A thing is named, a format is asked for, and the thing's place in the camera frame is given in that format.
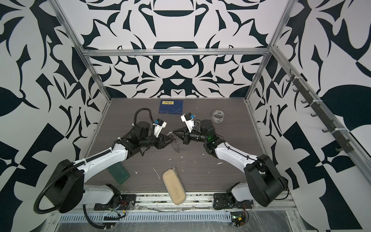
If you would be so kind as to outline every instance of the yellow label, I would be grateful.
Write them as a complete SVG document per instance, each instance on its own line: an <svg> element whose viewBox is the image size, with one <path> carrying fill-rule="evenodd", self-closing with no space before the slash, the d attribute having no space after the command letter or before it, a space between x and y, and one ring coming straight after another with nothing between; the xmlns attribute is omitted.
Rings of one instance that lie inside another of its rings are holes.
<svg viewBox="0 0 371 232"><path fill-rule="evenodd" d="M174 102L173 101L163 101L162 104L163 105L174 105Z"/></svg>

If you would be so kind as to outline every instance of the clear tape roll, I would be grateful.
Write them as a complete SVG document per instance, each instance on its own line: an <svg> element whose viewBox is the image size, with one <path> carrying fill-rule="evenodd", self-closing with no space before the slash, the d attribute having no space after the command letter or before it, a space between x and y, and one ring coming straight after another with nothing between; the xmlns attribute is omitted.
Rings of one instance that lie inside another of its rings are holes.
<svg viewBox="0 0 371 232"><path fill-rule="evenodd" d="M224 112L221 110L214 110L211 114L213 122L220 123L224 120Z"/></svg>

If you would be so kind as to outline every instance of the black and white pattern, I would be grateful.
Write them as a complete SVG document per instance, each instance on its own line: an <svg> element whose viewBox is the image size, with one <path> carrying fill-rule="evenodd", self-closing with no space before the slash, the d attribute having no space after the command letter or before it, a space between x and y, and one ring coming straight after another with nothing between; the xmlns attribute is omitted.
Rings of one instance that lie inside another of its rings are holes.
<svg viewBox="0 0 371 232"><path fill-rule="evenodd" d="M308 230L369 231L371 186L272 57L250 98L268 155Z"/></svg>
<svg viewBox="0 0 371 232"><path fill-rule="evenodd" d="M87 49L267 47L286 3L287 0L60 1Z"/></svg>
<svg viewBox="0 0 371 232"><path fill-rule="evenodd" d="M100 56L111 97L244 97L262 55Z"/></svg>
<svg viewBox="0 0 371 232"><path fill-rule="evenodd" d="M299 0L278 48L371 153L371 4Z"/></svg>
<svg viewBox="0 0 371 232"><path fill-rule="evenodd" d="M56 165L86 152L106 104L45 0L0 3L2 231L28 232L47 215L33 203ZM51 207L43 200L41 208Z"/></svg>

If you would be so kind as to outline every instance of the green case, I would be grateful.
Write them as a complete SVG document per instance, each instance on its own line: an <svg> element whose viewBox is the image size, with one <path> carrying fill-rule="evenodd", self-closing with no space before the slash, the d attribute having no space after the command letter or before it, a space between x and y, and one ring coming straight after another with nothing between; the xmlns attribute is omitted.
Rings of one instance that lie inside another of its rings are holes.
<svg viewBox="0 0 371 232"><path fill-rule="evenodd" d="M130 173L122 166L121 162L115 163L107 169L118 184L124 183L130 177Z"/></svg>

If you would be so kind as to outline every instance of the blue box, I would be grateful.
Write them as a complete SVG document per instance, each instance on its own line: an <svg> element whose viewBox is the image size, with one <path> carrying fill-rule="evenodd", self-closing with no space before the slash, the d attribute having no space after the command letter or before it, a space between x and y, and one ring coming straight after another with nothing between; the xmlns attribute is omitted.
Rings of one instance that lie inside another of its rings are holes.
<svg viewBox="0 0 371 232"><path fill-rule="evenodd" d="M183 100L161 100L159 114L183 114Z"/></svg>

